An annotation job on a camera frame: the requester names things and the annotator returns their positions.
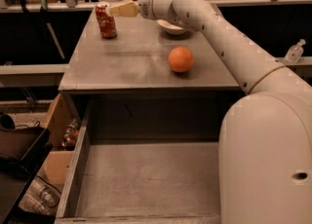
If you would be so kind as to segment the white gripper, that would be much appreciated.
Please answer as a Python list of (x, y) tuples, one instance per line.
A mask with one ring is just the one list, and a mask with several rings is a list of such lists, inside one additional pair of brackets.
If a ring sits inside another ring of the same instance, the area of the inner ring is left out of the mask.
[(173, 0), (124, 0), (108, 6), (106, 13), (111, 17), (135, 18), (140, 14), (146, 19), (173, 21), (176, 13)]

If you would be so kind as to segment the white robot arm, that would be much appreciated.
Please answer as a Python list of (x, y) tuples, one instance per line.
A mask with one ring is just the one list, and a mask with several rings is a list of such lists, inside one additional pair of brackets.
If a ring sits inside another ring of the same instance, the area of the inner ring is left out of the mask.
[(311, 86), (209, 0), (126, 0), (108, 13), (201, 32), (245, 93), (219, 135), (221, 224), (312, 224)]

